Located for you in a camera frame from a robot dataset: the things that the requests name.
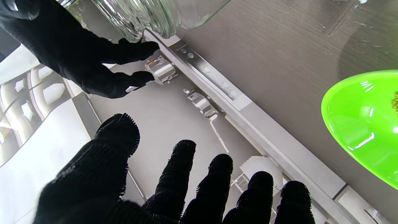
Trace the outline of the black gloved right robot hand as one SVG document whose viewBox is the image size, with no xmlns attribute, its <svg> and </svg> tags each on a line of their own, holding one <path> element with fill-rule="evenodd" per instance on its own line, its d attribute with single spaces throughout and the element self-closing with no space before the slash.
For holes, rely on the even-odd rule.
<svg viewBox="0 0 398 224">
<path fill-rule="evenodd" d="M 114 73 L 106 64 L 144 61 L 159 50 L 157 42 L 112 43 L 82 27 L 55 0 L 2 0 L 0 8 L 1 28 L 87 94 L 122 98 L 155 80 L 148 71 Z"/>
</svg>

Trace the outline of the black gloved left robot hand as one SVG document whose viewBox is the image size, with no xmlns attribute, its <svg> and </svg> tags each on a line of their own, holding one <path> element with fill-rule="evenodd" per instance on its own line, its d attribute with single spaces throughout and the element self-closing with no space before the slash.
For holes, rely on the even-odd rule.
<svg viewBox="0 0 398 224">
<path fill-rule="evenodd" d="M 217 155 L 199 183 L 195 198 L 185 207 L 195 142 L 184 139 L 173 148 L 155 193 L 142 205 L 122 200 L 127 161 L 140 140 L 134 120 L 115 114 L 97 130 L 94 139 L 51 180 L 38 199 L 34 224 L 268 224 L 274 180 L 256 172 L 224 215 L 233 159 Z"/>
</svg>

